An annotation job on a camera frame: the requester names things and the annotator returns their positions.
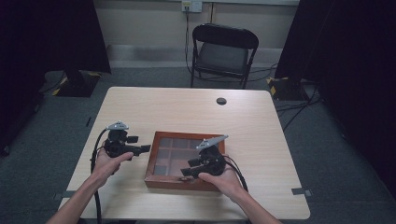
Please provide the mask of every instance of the white wall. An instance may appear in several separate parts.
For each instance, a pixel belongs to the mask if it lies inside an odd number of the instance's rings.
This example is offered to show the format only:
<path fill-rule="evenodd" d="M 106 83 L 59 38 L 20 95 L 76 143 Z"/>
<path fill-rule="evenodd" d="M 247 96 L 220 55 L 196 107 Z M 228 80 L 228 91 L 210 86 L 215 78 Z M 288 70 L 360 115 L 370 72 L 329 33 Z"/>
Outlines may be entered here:
<path fill-rule="evenodd" d="M 95 1 L 99 22 L 108 45 L 184 46 L 186 15 L 180 2 Z M 202 13 L 190 14 L 190 31 L 210 21 L 212 4 L 203 3 Z M 216 3 L 213 22 L 249 29 L 260 48 L 282 49 L 296 6 Z"/>

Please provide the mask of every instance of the chair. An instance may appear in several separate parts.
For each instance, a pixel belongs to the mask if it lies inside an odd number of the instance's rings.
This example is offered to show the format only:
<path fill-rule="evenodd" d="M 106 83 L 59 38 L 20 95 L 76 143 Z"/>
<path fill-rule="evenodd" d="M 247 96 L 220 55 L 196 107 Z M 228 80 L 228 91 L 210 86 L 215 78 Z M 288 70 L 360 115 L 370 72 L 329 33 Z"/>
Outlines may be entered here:
<path fill-rule="evenodd" d="M 259 39 L 246 29 L 213 23 L 198 25 L 192 31 L 193 56 L 191 88 L 194 71 L 240 79 L 244 89 Z"/>

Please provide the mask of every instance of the table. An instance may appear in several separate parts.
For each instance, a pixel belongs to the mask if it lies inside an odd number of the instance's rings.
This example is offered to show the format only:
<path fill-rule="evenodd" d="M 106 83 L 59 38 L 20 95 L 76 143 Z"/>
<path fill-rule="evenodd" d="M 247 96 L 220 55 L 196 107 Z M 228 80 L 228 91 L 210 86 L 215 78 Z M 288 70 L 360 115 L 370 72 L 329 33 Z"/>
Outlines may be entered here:
<path fill-rule="evenodd" d="M 218 105 L 219 97 L 227 104 Z M 305 196 L 291 192 L 301 183 L 267 91 L 110 88 L 67 190 L 76 190 L 90 175 L 99 133 L 118 120 L 130 126 L 128 135 L 139 136 L 139 146 L 151 144 L 156 131 L 230 135 L 226 153 L 241 169 L 250 194 L 279 219 L 309 218 Z M 239 206 L 219 192 L 148 189 L 148 161 L 148 153 L 125 161 L 99 189 L 103 218 L 246 219 Z M 96 217 L 94 198 L 81 217 Z"/>

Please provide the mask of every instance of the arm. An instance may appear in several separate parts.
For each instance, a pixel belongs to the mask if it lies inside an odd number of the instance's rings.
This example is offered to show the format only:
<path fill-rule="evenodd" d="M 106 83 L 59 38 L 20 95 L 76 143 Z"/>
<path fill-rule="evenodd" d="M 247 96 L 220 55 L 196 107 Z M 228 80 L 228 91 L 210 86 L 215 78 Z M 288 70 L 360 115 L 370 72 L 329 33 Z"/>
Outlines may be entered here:
<path fill-rule="evenodd" d="M 132 152 L 128 152 L 111 159 L 104 150 L 99 150 L 92 174 L 47 223 L 77 223 L 92 195 L 120 169 L 122 161 L 132 158 L 133 155 Z"/>
<path fill-rule="evenodd" d="M 242 188 L 235 171 L 229 165 L 226 166 L 222 175 L 213 176 L 207 173 L 200 173 L 198 176 L 204 181 L 214 184 L 231 201 L 237 203 L 252 223 L 281 223 Z"/>

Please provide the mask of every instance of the forearm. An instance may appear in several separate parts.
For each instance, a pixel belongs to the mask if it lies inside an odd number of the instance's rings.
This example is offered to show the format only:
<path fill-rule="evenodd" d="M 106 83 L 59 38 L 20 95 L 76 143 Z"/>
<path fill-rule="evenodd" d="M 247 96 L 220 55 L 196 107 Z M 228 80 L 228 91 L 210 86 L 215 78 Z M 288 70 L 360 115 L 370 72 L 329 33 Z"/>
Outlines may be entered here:
<path fill-rule="evenodd" d="M 254 200 L 251 195 L 243 189 L 235 194 L 235 197 L 232 200 L 242 208 L 248 219 L 253 224 L 281 223 L 267 210 L 265 210 L 259 203 L 257 203 L 257 201 Z"/>
<path fill-rule="evenodd" d="M 47 223 L 77 223 L 92 195 L 99 187 L 98 178 L 90 176 Z"/>

